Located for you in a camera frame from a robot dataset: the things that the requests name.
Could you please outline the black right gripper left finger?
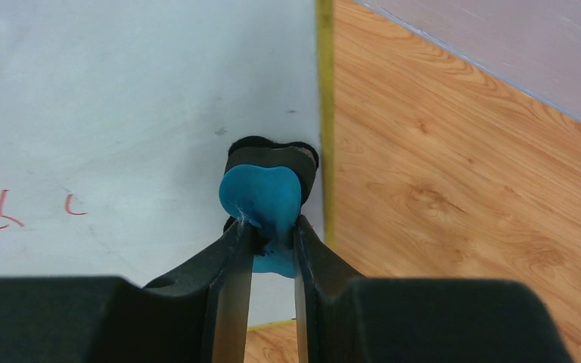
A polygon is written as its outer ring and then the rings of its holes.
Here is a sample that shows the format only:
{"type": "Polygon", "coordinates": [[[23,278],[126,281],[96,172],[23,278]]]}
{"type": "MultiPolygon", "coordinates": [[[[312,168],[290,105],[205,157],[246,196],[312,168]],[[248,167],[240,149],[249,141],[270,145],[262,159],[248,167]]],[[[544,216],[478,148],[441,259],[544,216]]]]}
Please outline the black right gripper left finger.
{"type": "Polygon", "coordinates": [[[0,278],[0,362],[241,362],[250,225],[137,287],[115,276],[0,278]]]}

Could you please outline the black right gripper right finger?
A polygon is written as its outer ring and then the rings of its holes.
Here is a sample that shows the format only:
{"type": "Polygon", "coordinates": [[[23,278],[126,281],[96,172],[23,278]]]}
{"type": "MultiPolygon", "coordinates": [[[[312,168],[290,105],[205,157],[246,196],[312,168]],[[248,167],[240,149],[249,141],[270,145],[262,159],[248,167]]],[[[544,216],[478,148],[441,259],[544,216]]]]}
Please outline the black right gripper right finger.
{"type": "Polygon", "coordinates": [[[518,281],[370,278],[294,227],[301,362],[570,362],[543,301],[518,281]]]}

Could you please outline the yellow-framed whiteboard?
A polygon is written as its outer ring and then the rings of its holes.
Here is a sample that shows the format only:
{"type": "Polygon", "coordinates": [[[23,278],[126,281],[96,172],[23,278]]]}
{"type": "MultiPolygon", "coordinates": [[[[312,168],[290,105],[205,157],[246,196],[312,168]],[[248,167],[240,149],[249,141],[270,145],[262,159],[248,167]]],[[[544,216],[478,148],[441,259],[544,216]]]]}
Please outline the yellow-framed whiteboard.
{"type": "Polygon", "coordinates": [[[0,1],[0,278],[144,286],[215,241],[237,140],[330,150],[332,19],[330,1],[0,1]]]}

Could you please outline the blue black whiteboard eraser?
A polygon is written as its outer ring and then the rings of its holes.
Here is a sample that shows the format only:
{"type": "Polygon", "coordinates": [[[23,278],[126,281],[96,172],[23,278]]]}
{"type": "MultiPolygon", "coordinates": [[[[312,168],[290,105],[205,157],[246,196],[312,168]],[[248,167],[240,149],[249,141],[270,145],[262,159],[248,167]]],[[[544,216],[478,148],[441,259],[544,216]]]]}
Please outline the blue black whiteboard eraser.
{"type": "Polygon", "coordinates": [[[294,277],[292,230],[318,167],[318,152],[302,141],[278,143],[251,135],[228,149],[219,186],[219,201],[228,213],[223,228],[246,222],[257,229],[253,272],[294,277]]]}

